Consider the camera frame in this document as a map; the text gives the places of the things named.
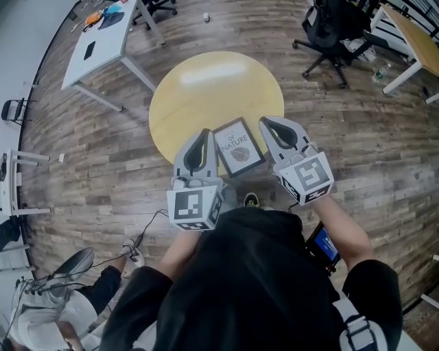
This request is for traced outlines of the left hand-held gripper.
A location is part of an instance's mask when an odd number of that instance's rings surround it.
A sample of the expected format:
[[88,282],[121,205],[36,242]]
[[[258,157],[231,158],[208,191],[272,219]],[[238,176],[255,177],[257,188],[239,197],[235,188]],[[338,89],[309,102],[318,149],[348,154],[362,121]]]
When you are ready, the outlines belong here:
[[217,168],[215,137],[204,128],[186,141],[174,159],[174,176],[167,192],[173,226],[185,231],[215,229],[224,205],[224,182]]

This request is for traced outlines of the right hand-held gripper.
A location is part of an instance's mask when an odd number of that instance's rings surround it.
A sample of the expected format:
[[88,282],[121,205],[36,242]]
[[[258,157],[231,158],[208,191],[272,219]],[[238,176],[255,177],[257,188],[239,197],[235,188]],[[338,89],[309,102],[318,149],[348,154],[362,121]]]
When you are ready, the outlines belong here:
[[334,178],[327,157],[315,142],[309,143],[309,135],[299,123],[266,116],[259,119],[259,129],[276,163],[275,175],[298,204],[310,204],[330,193]]

